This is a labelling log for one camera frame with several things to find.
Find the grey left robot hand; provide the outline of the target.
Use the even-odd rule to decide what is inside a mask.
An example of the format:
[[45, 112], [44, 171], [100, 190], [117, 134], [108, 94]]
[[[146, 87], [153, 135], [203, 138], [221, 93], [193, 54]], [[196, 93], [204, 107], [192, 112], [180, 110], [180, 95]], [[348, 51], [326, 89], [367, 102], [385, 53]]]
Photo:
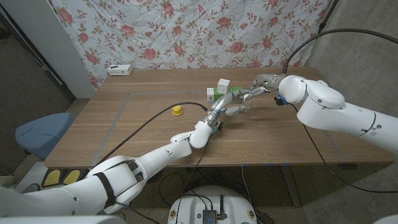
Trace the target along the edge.
[[[211, 126], [222, 113], [227, 116], [232, 116], [249, 110], [251, 108], [249, 101], [245, 102], [244, 100], [246, 91], [247, 90], [236, 90], [221, 96], [213, 103], [211, 109], [207, 112], [206, 116], [201, 119], [201, 121], [208, 126]], [[241, 103], [241, 106], [232, 106], [228, 108], [227, 106], [233, 102]]]

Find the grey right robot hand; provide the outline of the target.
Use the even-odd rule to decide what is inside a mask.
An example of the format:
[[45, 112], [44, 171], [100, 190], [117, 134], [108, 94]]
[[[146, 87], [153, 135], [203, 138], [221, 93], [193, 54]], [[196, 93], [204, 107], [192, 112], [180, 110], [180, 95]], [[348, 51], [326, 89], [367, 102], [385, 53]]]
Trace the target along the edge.
[[273, 75], [273, 74], [259, 74], [256, 79], [252, 82], [250, 89], [246, 91], [244, 95], [245, 102], [252, 100], [254, 97], [277, 91], [281, 81], [285, 78], [285, 75]]

